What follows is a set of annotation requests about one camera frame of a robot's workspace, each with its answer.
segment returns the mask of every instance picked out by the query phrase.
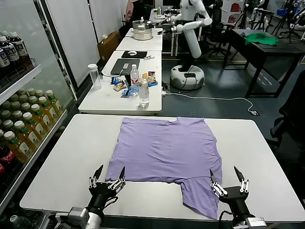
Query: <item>white robot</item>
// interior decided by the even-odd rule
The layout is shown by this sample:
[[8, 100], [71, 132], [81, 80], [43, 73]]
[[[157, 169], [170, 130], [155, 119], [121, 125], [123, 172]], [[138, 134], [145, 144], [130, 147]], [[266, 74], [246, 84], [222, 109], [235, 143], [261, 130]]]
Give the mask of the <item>white robot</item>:
[[[184, 33], [193, 58], [201, 56], [201, 50], [194, 29], [209, 26], [212, 19], [208, 15], [202, 0], [181, 0], [181, 14], [172, 16], [167, 22], [189, 21], [184, 25], [176, 25], [171, 30], [173, 33]], [[204, 16], [201, 21], [194, 21], [195, 14]], [[194, 90], [202, 87], [204, 83], [204, 72], [201, 68], [192, 65], [193, 61], [188, 61], [185, 65], [178, 65], [172, 68], [171, 85], [178, 89]]]

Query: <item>juice bottle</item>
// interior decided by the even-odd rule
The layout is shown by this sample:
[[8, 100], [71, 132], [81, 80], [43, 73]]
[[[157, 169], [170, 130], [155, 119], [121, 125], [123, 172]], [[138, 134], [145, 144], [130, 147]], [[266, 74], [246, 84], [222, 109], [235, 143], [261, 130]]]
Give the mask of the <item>juice bottle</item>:
[[29, 88], [28, 93], [29, 93], [30, 96], [33, 96], [33, 95], [35, 96], [35, 89], [34, 88]]
[[19, 120], [22, 120], [22, 112], [21, 111], [14, 111], [13, 112], [13, 117], [14, 117], [14, 120], [15, 122], [19, 121]]
[[11, 119], [11, 112], [9, 110], [5, 110], [1, 112], [2, 120]]
[[39, 102], [41, 104], [41, 109], [44, 114], [47, 114], [51, 122], [55, 124], [58, 120], [58, 115], [56, 114], [54, 108], [47, 101], [46, 97], [42, 96], [39, 98]]
[[10, 147], [9, 142], [4, 137], [4, 132], [1, 129], [0, 129], [0, 145], [5, 145], [5, 146]]
[[17, 121], [14, 124], [15, 128], [19, 131], [18, 137], [24, 139], [24, 142], [34, 152], [40, 145], [40, 141], [34, 131], [27, 129], [23, 121]]
[[33, 104], [37, 104], [38, 103], [38, 99], [36, 96], [32, 95], [29, 97], [29, 102], [33, 105]]
[[21, 103], [28, 103], [29, 102], [29, 98], [26, 94], [22, 94], [19, 98], [20, 98]]
[[18, 95], [23, 95], [23, 94], [27, 94], [24, 87], [20, 88], [18, 91], [17, 91], [17, 94]]
[[60, 117], [63, 113], [63, 107], [60, 104], [59, 99], [54, 96], [54, 93], [52, 90], [47, 90], [46, 94], [47, 94], [48, 99], [49, 99], [51, 105], [53, 106], [57, 116]]
[[32, 113], [32, 109], [31, 109], [31, 105], [29, 103], [23, 103], [21, 104], [21, 110], [26, 113], [26, 112], [31, 112]]
[[14, 111], [18, 111], [21, 109], [21, 104], [19, 101], [15, 101], [11, 103], [11, 106], [13, 108]]
[[27, 162], [28, 158], [32, 155], [26, 143], [20, 141], [12, 131], [4, 134], [5, 139], [10, 144], [10, 149], [15, 153], [18, 160], [22, 163]]
[[10, 42], [15, 46], [15, 49], [21, 59], [21, 62], [25, 64], [28, 69], [33, 69], [34, 67], [28, 54], [27, 48], [25, 47], [23, 40], [18, 37], [18, 34], [16, 32], [10, 33]]
[[4, 50], [6, 56], [8, 57], [10, 63], [14, 66], [14, 68], [18, 71], [24, 71], [23, 64], [21, 59], [18, 56], [18, 53], [14, 47], [14, 45], [6, 40], [6, 37], [0, 36], [0, 47]]
[[30, 112], [24, 113], [23, 118], [26, 121], [27, 127], [35, 131], [36, 136], [39, 138], [40, 141], [46, 137], [46, 129], [44, 129], [42, 125], [34, 119], [33, 115]]
[[9, 110], [11, 111], [11, 106], [9, 101], [4, 101], [1, 105], [2, 111]]
[[10, 97], [10, 101], [11, 101], [11, 102], [19, 101], [19, 96], [18, 96], [17, 94], [13, 94], [13, 95]]
[[49, 132], [52, 129], [52, 123], [49, 119], [49, 117], [44, 114], [38, 104], [33, 104], [31, 106], [32, 111], [35, 113], [35, 119], [37, 119], [37, 122], [42, 125], [42, 127]]

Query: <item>table leg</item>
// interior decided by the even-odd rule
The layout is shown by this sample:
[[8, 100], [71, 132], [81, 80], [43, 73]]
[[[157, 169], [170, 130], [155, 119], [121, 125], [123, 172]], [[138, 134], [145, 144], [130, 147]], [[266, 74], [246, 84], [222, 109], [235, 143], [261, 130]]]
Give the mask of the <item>table leg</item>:
[[244, 69], [246, 70], [249, 66], [249, 61], [246, 62], [246, 64], [244, 65]]
[[250, 94], [251, 94], [251, 92], [252, 92], [252, 90], [253, 90], [253, 88], [254, 88], [254, 85], [255, 85], [255, 83], [256, 83], [256, 81], [257, 81], [257, 78], [258, 78], [258, 76], [259, 76], [259, 73], [261, 72], [261, 70], [262, 70], [262, 68], [257, 68], [256, 69], [256, 72], [255, 72], [255, 74], [254, 74], [254, 77], [253, 77], [253, 79], [252, 79], [252, 81], [251, 81], [251, 83], [250, 83], [250, 86], [249, 86], [249, 89], [248, 89], [248, 91], [247, 91], [247, 93], [246, 93], [246, 98], [249, 98], [250, 97]]
[[285, 84], [287, 83], [289, 77], [291, 76], [291, 74], [293, 73], [293, 71], [295, 70], [295, 68], [297, 67], [298, 63], [299, 63], [299, 60], [300, 58], [299, 57], [296, 57], [295, 58], [295, 61], [292, 63], [292, 65], [290, 66], [289, 70], [287, 71], [287, 73], [285, 74], [280, 86], [278, 87], [276, 93], [275, 93], [275, 96], [274, 98], [277, 98], [281, 91], [283, 90]]
[[227, 53], [224, 57], [224, 63], [223, 63], [223, 69], [225, 68], [228, 58], [229, 58], [229, 54], [230, 54], [230, 49], [231, 49], [231, 44], [229, 43], [228, 49], [227, 49]]

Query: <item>black cable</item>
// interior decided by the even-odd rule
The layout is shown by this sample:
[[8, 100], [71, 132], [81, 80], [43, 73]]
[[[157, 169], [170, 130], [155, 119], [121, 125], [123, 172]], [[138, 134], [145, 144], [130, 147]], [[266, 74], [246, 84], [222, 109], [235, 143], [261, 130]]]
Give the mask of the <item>black cable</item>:
[[228, 215], [233, 215], [232, 212], [224, 210], [219, 216], [218, 229], [221, 229], [221, 219], [223, 218], [224, 213], [227, 213]]

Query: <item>white cable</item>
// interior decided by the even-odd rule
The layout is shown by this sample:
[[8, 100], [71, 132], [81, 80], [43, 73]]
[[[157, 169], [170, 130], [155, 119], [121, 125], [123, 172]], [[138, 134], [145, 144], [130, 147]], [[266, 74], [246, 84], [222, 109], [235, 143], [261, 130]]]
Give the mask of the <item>white cable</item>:
[[246, 100], [249, 104], [251, 104], [251, 106], [248, 108], [248, 112], [252, 113], [252, 112], [256, 112], [256, 111], [251, 111], [250, 109], [253, 107], [253, 103], [251, 103], [249, 100], [245, 99], [245, 98], [232, 98], [232, 99], [224, 99], [224, 98], [209, 98], [209, 97], [191, 97], [185, 94], [178, 94], [178, 93], [166, 93], [166, 95], [171, 95], [171, 94], [175, 94], [175, 95], [181, 95], [190, 99], [216, 99], [216, 100], [236, 100], [236, 99], [242, 99], [242, 100]]

